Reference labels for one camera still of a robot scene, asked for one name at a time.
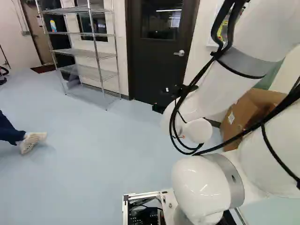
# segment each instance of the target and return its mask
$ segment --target baseboard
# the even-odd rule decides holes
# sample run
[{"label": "baseboard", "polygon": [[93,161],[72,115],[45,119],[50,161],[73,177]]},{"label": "baseboard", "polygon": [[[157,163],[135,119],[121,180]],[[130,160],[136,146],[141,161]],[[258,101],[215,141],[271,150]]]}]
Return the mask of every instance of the baseboard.
[{"label": "baseboard", "polygon": [[[102,89],[99,88],[99,87],[95,87],[95,86],[92,86],[92,85],[89,85],[89,84],[86,84],[86,83],[82,83],[83,86],[87,86],[89,88],[93,88],[95,90],[98,90],[100,92],[102,92]],[[119,93],[115,92],[115,91],[111,91],[111,90],[107,90],[107,89],[104,89],[104,92],[109,94],[109,95],[113,95],[113,96],[119,96]],[[130,100],[129,96],[128,95],[123,95],[121,94],[121,98],[122,99],[125,99],[125,100]]]}]

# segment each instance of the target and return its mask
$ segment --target shoe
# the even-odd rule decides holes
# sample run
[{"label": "shoe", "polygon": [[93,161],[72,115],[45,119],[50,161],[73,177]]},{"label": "shoe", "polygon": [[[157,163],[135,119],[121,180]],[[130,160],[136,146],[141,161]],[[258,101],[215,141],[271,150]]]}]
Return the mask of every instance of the shoe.
[{"label": "shoe", "polygon": [[27,154],[33,147],[41,141],[46,140],[47,133],[28,133],[25,135],[25,139],[20,143],[21,154]]}]

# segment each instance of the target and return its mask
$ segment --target label on box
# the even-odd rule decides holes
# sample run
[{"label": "label on box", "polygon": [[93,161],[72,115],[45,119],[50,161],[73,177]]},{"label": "label on box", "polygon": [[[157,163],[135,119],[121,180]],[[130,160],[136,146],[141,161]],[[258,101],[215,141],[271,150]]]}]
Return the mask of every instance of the label on box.
[{"label": "label on box", "polygon": [[232,123],[234,121],[234,115],[233,115],[232,111],[231,111],[230,115],[228,116],[228,121],[229,121],[230,125],[232,125]]}]

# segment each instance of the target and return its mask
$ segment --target person's leg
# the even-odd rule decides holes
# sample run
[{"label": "person's leg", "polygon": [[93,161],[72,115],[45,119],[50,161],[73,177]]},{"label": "person's leg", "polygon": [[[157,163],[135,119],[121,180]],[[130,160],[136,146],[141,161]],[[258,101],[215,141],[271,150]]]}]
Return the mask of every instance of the person's leg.
[{"label": "person's leg", "polygon": [[14,126],[10,123],[8,118],[0,110],[0,128],[13,128]]},{"label": "person's leg", "polygon": [[16,142],[24,139],[25,131],[18,131],[14,128],[8,118],[0,110],[0,140],[7,141],[11,145],[16,146]]},{"label": "person's leg", "polygon": [[0,127],[0,140],[7,141],[12,145],[16,145],[16,142],[21,142],[25,138],[25,131],[18,131],[14,128],[2,128]]},{"label": "person's leg", "polygon": [[9,122],[5,115],[0,110],[0,140],[7,141],[12,145],[19,146],[22,154],[26,154],[32,150],[34,145],[39,141],[44,141],[47,133],[26,133],[25,131],[18,131]]}]

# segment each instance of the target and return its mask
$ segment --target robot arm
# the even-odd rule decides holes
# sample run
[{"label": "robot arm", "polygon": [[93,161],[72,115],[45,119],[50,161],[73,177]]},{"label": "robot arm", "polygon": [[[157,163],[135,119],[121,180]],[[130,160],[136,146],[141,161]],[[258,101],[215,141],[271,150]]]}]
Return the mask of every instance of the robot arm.
[{"label": "robot arm", "polygon": [[[251,0],[236,24],[233,46],[211,65],[199,88],[180,106],[187,124],[176,115],[179,134],[196,143],[210,138],[210,124],[202,118],[228,109],[299,43],[299,12],[296,0]],[[174,101],[168,105],[161,121],[166,133],[174,106]]]},{"label": "robot arm", "polygon": [[[236,24],[233,46],[214,61],[199,88],[178,109],[177,133],[196,143],[208,140],[212,128],[204,117],[226,110],[281,61],[300,41],[299,22],[297,0],[251,0]],[[175,102],[168,105],[161,122],[167,133],[174,106]],[[300,140],[289,130],[299,130],[299,110],[300,103],[295,103],[265,125],[277,154],[298,177]],[[231,153],[180,160],[173,168],[172,184],[180,209],[195,225],[215,224],[224,210],[259,201],[266,193],[300,197],[295,180],[270,154],[260,129]]]}]

